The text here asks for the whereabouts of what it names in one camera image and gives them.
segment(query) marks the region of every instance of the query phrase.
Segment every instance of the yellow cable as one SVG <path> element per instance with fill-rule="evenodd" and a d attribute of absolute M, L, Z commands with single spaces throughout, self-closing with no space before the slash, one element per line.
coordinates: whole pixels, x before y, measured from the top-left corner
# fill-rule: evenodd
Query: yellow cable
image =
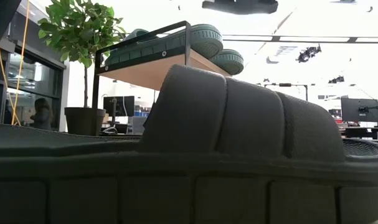
<path fill-rule="evenodd" d="M 1 48 L 0 48 L 0 61 L 1 61 L 1 70 L 2 70 L 2 75 L 3 75 L 4 85 L 6 86 L 6 91 L 7 91 L 9 89 L 9 87 L 7 85 L 6 74 L 4 72 L 3 60 L 2 60 L 2 55 L 1 55 Z M 10 104 L 12 105 L 12 109 L 14 110 L 14 105 L 13 105 L 13 101 L 12 101 L 12 97 L 10 96 L 10 93 L 9 93 L 9 101 L 10 101 Z M 16 115 L 16 119 L 17 119 L 17 122 L 19 123 L 19 125 L 21 126 L 21 123 L 20 123 L 19 118 L 17 117 L 17 115 Z"/>
<path fill-rule="evenodd" d="M 19 70 L 19 76 L 17 77 L 17 86 L 16 86 L 17 91 L 16 91 L 16 100 L 14 101 L 14 107 L 13 107 L 12 124 L 14 124 L 14 116 L 16 115 L 17 100 L 19 98 L 20 76 L 21 76 L 21 69 L 22 69 L 22 59 L 24 58 L 24 48 L 26 46 L 28 15 L 29 15 L 29 0 L 27 0 L 26 26 L 24 28 L 24 36 L 22 39 L 20 70 Z"/>

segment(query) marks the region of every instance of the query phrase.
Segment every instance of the wooden shelf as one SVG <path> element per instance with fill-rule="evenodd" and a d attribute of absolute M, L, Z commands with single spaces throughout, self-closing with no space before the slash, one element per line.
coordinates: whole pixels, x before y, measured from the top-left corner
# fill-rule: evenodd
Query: wooden shelf
<path fill-rule="evenodd" d="M 184 54 L 120 68 L 110 72 L 103 72 L 98 75 L 153 90 L 159 90 L 169 68 L 174 64 L 184 65 Z M 190 66 L 219 73 L 226 77 L 230 76 L 227 72 L 193 50 L 190 51 Z"/>

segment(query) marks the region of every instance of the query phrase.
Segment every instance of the black plant pot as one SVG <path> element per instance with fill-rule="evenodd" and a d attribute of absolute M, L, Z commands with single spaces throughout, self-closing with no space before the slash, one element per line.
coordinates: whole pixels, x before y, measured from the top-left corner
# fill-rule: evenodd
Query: black plant pot
<path fill-rule="evenodd" d="M 92 108 L 64 108 L 67 128 L 70 134 L 93 135 L 92 122 L 96 117 L 96 135 L 102 127 L 103 118 L 106 110 Z"/>

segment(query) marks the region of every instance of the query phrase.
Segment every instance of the black metal frame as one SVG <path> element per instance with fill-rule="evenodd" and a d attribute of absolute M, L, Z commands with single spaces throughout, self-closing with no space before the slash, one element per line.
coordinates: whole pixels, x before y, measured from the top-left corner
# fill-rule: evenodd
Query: black metal frame
<path fill-rule="evenodd" d="M 306 84 L 291 84 L 291 83 L 270 83 L 270 84 L 264 84 L 263 87 L 266 86 L 280 86 L 280 87 L 291 87 L 291 86 L 303 86 L 305 87 L 305 97 L 308 101 L 308 85 Z"/>
<path fill-rule="evenodd" d="M 121 48 L 121 47 L 125 47 L 125 46 L 134 44 L 134 43 L 141 41 L 141 40 L 142 41 L 148 40 L 149 38 L 154 37 L 158 34 L 163 34 L 165 32 L 168 32 L 168 31 L 171 31 L 171 30 L 174 30 L 174 29 L 178 29 L 180 27 L 186 28 L 186 31 L 185 31 L 186 42 L 185 42 L 184 47 L 178 47 L 178 48 L 175 48 L 175 49 L 165 50 L 164 52 L 158 52 L 158 53 L 147 55 L 147 56 L 144 56 L 144 57 L 135 58 L 135 59 L 129 60 L 127 62 L 120 62 L 120 63 L 116 63 L 116 64 L 113 64 L 113 65 L 107 65 L 107 66 L 104 66 L 104 67 L 100 67 L 100 64 L 102 63 L 102 53 L 110 51 L 110 50 L 118 49 L 118 48 Z M 162 59 L 162 58 L 181 55 L 181 54 L 184 54 L 184 64 L 190 65 L 190 49 L 191 49 L 190 48 L 190 41 L 191 41 L 190 40 L 190 36 L 191 36 L 190 33 L 191 33 L 190 23 L 188 23 L 187 21 L 182 21 L 182 22 L 178 22 L 178 23 L 160 28 L 158 30 L 154 30 L 152 32 L 148 32 L 147 34 L 143 34 L 143 35 L 137 36 L 135 38 L 122 41 L 118 44 L 111 45 L 109 47 L 105 47 L 103 49 L 97 50 L 96 56 L 95 56 L 95 75 L 94 75 L 94 78 L 93 78 L 93 93 L 92 93 L 93 113 L 97 114 L 97 109 L 98 109 L 97 107 L 98 107 L 99 84 L 100 84 L 99 74 L 118 70 L 118 69 L 121 69 L 121 68 L 133 66 L 133 65 L 138 65 L 138 64 L 141 64 L 141 63 L 159 60 L 159 59 Z M 92 135 L 96 135 L 96 131 L 97 131 L 96 123 L 97 123 L 97 116 L 93 116 L 92 130 L 91 130 Z"/>

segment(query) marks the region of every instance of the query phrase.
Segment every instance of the tree trunk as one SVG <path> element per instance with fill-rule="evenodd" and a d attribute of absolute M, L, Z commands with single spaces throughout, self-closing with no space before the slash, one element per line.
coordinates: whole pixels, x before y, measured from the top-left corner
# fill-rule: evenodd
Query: tree trunk
<path fill-rule="evenodd" d="M 83 107 L 88 107 L 88 69 L 85 67 L 85 74 L 83 76 L 83 79 L 85 80 L 85 88 L 83 89 Z"/>

